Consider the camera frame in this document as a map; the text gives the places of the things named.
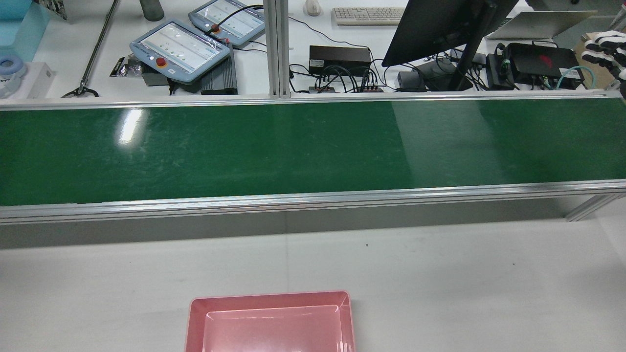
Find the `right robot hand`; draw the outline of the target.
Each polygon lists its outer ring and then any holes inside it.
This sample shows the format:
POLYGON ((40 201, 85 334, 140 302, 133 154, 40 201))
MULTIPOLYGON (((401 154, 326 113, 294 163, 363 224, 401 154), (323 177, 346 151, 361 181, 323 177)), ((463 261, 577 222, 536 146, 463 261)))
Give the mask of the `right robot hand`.
POLYGON ((583 60, 608 69, 612 76, 624 82, 626 80, 626 36, 619 31, 596 33, 585 42, 581 54, 583 60))

